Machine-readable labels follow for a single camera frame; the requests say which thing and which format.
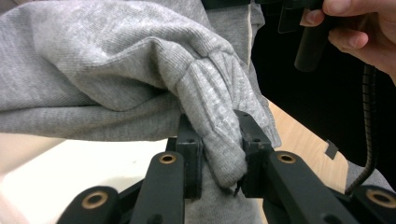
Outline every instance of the finger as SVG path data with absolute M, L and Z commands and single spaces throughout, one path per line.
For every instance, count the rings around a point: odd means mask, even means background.
M 370 12 L 394 15 L 394 0 L 325 0 L 323 11 L 330 16 L 350 17 Z
M 347 28 L 335 28 L 329 32 L 329 41 L 343 52 L 363 48 L 369 40 L 366 33 Z
M 309 10 L 305 9 L 304 14 L 301 17 L 300 25 L 302 26 L 317 26 L 324 20 L 324 12 L 322 10 Z
M 381 47 L 369 43 L 361 49 L 352 49 L 348 53 L 388 74 L 396 85 L 396 64 L 390 63 L 396 57 L 396 51 L 389 48 L 378 50 L 378 48 Z

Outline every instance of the black cable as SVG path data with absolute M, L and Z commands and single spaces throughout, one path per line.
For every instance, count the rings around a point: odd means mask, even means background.
M 352 190 L 360 186 L 375 170 L 378 160 L 378 140 L 377 140 L 377 114 L 376 114 L 376 69 L 366 64 L 364 65 L 362 96 L 363 96 L 363 112 L 364 112 L 364 129 L 366 134 L 367 160 L 363 171 L 346 189 L 346 194 L 350 194 Z

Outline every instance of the gray sweatshirt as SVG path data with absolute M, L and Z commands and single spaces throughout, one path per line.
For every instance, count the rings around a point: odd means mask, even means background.
M 199 0 L 34 2 L 0 17 L 0 132 L 97 141 L 159 140 L 186 113 L 207 150 L 190 223 L 260 223 L 233 197 L 245 173 L 234 109 L 280 145 L 250 50 L 260 6 Z

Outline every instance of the wooden table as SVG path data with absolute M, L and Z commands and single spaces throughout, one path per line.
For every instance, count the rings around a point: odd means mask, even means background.
M 282 140 L 282 146 L 276 150 L 289 151 L 299 155 L 327 187 L 344 192 L 348 169 L 346 158 L 337 152 L 332 160 L 325 154 L 328 147 L 327 142 L 272 102 L 270 102 L 270 108 Z M 258 203 L 262 206 L 262 199 L 259 199 Z M 262 222 L 268 223 L 262 210 L 261 213 Z

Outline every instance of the human hand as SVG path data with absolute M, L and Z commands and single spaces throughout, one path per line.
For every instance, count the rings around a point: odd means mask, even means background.
M 303 26 L 317 26 L 324 16 L 342 17 L 330 30 L 338 49 L 387 73 L 396 84 L 396 1 L 324 0 L 322 9 L 306 10 Z

